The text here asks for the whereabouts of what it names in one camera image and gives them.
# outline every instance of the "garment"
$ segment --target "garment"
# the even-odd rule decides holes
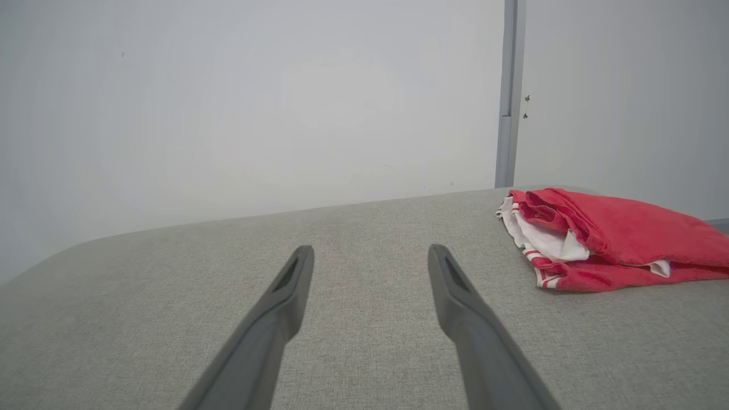
[[[540,287],[600,292],[729,279],[729,237],[656,205],[558,188],[512,190],[496,216],[524,248]]]

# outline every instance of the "white fabric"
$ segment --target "white fabric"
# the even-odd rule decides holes
[[[504,221],[506,230],[514,238],[514,244],[520,248],[524,248],[523,253],[530,261],[537,257],[544,257],[553,262],[563,263],[575,260],[587,260],[590,257],[590,250],[577,241],[577,237],[571,230],[568,229],[567,234],[562,234],[549,228],[526,222],[521,211],[519,211],[519,205],[514,204],[513,198],[510,196],[504,198],[501,207],[496,211],[496,217]],[[645,265],[629,266],[648,266],[651,273],[665,278],[671,276],[671,264],[663,259]],[[536,271],[539,286],[556,286],[558,279],[551,280],[556,278],[556,276],[542,278],[541,271],[539,269],[536,269]]]

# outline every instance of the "white wall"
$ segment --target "white wall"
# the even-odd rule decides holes
[[[517,185],[729,217],[729,1],[530,0],[526,15]]]
[[[493,187],[503,0],[0,5],[0,282],[148,228]]]

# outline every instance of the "folded red garment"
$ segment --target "folded red garment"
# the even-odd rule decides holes
[[[697,218],[645,202],[559,188],[512,190],[510,195],[526,222],[561,233],[570,230],[590,250],[587,260],[563,263],[532,257],[543,287],[602,292],[729,279],[729,236]],[[670,262],[668,277],[647,266],[630,266],[657,260]]]

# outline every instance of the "red fabric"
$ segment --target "red fabric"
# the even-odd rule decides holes
[[[524,219],[556,231],[574,232],[596,253],[587,260],[554,263],[533,258],[542,275],[559,275],[556,289],[601,292],[626,286],[729,279],[729,236],[702,220],[631,199],[547,188],[510,195]],[[664,278],[644,265],[671,263]]]

